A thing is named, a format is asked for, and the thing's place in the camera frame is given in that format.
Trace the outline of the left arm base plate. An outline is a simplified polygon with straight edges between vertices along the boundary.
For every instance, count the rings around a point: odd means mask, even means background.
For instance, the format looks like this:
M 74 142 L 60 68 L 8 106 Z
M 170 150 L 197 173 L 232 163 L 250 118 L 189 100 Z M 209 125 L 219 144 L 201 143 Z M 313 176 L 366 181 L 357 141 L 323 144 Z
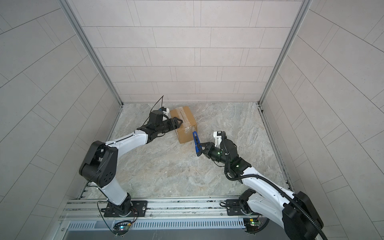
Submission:
M 116 206 L 108 202 L 107 207 L 101 209 L 106 218 L 144 217 L 148 201 L 130 201 Z

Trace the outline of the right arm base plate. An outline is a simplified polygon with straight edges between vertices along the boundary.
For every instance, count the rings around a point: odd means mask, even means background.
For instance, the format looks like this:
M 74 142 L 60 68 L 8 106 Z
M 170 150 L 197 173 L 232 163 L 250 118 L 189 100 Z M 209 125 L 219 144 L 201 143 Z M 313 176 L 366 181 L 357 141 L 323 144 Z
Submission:
M 237 199 L 227 199 L 221 202 L 220 206 L 226 209 L 228 216 L 261 216 L 261 214 L 255 212 L 247 213 L 241 208 Z

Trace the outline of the blue utility knife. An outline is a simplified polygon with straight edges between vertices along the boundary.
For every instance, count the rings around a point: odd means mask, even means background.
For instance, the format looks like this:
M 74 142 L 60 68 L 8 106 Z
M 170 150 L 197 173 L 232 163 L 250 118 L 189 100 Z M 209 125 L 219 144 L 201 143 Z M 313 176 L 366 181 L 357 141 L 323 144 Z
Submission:
M 194 143 L 195 143 L 196 154 L 199 157 L 203 153 L 203 149 L 202 149 L 201 142 L 200 142 L 197 131 L 193 132 L 193 138 L 194 138 Z

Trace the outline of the brown taped cardboard box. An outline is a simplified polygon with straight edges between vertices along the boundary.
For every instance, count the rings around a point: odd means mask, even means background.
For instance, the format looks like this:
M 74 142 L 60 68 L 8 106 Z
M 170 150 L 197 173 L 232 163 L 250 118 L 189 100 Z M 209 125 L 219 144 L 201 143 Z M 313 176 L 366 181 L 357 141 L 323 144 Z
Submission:
M 181 126 L 176 129 L 180 144 L 194 140 L 193 132 L 198 132 L 198 125 L 191 109 L 188 106 L 178 107 L 170 111 L 171 117 L 182 120 Z

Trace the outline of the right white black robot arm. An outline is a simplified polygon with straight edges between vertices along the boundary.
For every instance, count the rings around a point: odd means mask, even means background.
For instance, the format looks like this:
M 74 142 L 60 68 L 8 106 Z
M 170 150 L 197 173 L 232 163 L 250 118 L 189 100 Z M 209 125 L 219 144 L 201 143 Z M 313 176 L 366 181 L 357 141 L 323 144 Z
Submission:
M 239 181 L 248 187 L 240 199 L 243 211 L 261 214 L 281 226 L 291 240 L 327 239 L 324 226 L 309 197 L 299 192 L 295 194 L 273 183 L 260 174 L 250 163 L 241 158 L 237 146 L 224 139 L 220 147 L 213 142 L 200 143 L 195 139 L 197 156 L 224 164 L 224 174 L 230 181 Z

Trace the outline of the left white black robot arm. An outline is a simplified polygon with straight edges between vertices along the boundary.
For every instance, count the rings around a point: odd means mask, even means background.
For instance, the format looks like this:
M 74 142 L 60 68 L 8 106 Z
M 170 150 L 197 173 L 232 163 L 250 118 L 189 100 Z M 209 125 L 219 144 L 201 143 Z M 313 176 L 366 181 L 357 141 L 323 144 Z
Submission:
M 90 183 L 96 184 L 112 206 L 127 208 L 131 205 L 130 195 L 122 189 L 116 178 L 118 158 L 181 127 L 183 120 L 170 118 L 164 110 L 165 108 L 151 111 L 148 122 L 133 133 L 113 141 L 95 141 L 91 144 L 79 174 Z

